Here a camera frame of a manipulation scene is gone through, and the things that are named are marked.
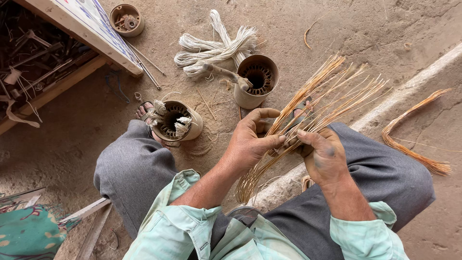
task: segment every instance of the white painted board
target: white painted board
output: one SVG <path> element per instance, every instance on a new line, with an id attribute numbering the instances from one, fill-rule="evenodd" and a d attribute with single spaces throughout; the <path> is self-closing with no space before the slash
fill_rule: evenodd
<path id="1" fill-rule="evenodd" d="M 44 17 L 46 20 L 52 20 L 54 25 L 88 44 L 130 74 L 134 76 L 143 74 L 133 52 L 122 37 L 112 29 L 107 14 L 97 0 L 16 1 L 19 4 L 28 3 L 33 6 L 36 10 L 31 11 L 38 11 L 42 17 L 47 16 L 49 19 Z"/>

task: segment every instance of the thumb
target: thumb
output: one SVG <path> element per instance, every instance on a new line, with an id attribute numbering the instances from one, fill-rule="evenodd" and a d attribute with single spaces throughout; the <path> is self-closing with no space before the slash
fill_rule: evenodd
<path id="1" fill-rule="evenodd" d="M 332 147 L 330 142 L 318 133 L 297 130 L 297 138 L 303 143 L 311 145 L 316 150 L 326 150 Z"/>
<path id="2" fill-rule="evenodd" d="M 264 138 L 258 138 L 258 145 L 266 151 L 281 146 L 286 140 L 285 135 L 271 135 Z"/>

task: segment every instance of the fingernail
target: fingernail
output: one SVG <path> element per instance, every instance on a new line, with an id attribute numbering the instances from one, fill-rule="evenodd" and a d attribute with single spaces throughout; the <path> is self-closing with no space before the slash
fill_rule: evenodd
<path id="1" fill-rule="evenodd" d="M 298 130 L 297 130 L 297 135 L 299 135 L 299 136 L 305 136 L 305 135 L 306 135 L 306 131 L 303 131 L 303 130 L 301 130 L 301 129 L 298 129 Z"/>

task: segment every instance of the hand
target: hand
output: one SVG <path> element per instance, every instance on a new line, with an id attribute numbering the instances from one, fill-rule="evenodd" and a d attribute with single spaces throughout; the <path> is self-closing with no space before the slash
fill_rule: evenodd
<path id="1" fill-rule="evenodd" d="M 257 108 L 250 112 L 237 124 L 221 161 L 236 166 L 241 175 L 247 173 L 266 151 L 278 148 L 286 140 L 284 135 L 257 136 L 268 131 L 271 126 L 261 118 L 276 118 L 279 115 L 280 112 L 273 108 Z"/>
<path id="2" fill-rule="evenodd" d="M 345 150 L 334 131 L 323 128 L 319 133 L 310 133 L 298 129 L 297 138 L 306 144 L 299 149 L 306 170 L 321 188 L 337 187 L 351 179 Z"/>

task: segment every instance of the light green shirt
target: light green shirt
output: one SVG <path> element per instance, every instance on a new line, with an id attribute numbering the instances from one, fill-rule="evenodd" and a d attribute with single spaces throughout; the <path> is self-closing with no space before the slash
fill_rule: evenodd
<path id="1" fill-rule="evenodd" d="M 199 259 L 309 260 L 261 215 L 250 229 L 232 219 L 225 235 L 211 251 L 212 226 L 221 206 L 209 210 L 169 206 L 198 180 L 194 170 L 184 170 L 159 193 L 124 260 L 185 260 L 193 248 Z M 400 238 L 391 231 L 396 221 L 393 210 L 384 202 L 369 205 L 377 220 L 352 222 L 331 216 L 330 235 L 340 245 L 345 259 L 408 259 Z"/>

